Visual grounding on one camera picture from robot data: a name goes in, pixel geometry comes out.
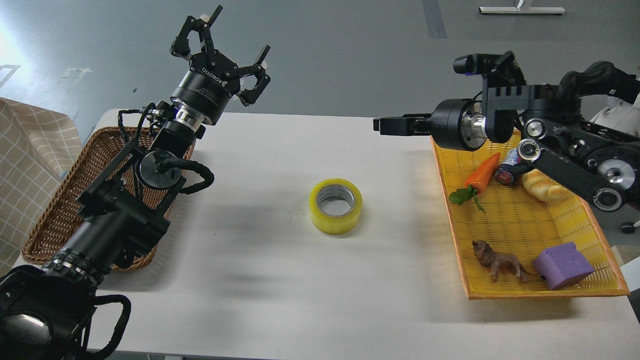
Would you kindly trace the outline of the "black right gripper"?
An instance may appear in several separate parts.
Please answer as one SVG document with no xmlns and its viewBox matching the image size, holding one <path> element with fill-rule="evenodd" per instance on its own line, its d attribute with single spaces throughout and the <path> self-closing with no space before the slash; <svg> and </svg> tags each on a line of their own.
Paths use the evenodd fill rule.
<svg viewBox="0 0 640 360">
<path fill-rule="evenodd" d="M 373 127 L 382 136 L 431 136 L 441 148 L 473 152 L 483 146 L 472 130 L 474 105 L 470 98 L 446 99 L 432 114 L 373 118 Z"/>
</svg>

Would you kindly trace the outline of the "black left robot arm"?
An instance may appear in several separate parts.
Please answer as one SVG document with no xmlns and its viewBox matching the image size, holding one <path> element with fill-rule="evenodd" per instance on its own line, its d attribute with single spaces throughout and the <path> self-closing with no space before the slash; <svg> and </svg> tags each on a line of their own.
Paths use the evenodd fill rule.
<svg viewBox="0 0 640 360">
<path fill-rule="evenodd" d="M 20 265 L 1 278 L 3 360 L 105 360 L 131 316 L 122 294 L 97 295 L 114 265 L 148 255 L 169 230 L 166 212 L 179 194 L 214 183 L 205 165 L 185 158 L 229 101 L 253 105 L 270 82 L 266 45 L 254 64 L 238 66 L 214 46 L 222 11 L 188 16 L 170 47 L 189 69 L 171 102 L 118 113 L 124 146 L 78 196 L 84 223 L 41 268 Z"/>
</svg>

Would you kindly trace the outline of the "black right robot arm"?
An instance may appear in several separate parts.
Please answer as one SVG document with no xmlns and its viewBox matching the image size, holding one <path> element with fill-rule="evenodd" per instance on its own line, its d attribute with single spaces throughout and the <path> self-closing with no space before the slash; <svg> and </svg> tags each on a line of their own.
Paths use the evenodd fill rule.
<svg viewBox="0 0 640 360">
<path fill-rule="evenodd" d="M 526 170 L 549 178 L 604 212 L 639 207 L 639 138 L 586 121 L 582 98 L 594 89 L 597 69 L 560 85 L 527 84 L 514 53 L 470 54 L 455 59 L 460 75 L 482 76 L 481 100 L 444 100 L 434 112 L 374 119 L 386 136 L 430 136 L 441 148 L 477 151 L 486 141 L 515 148 Z"/>
</svg>

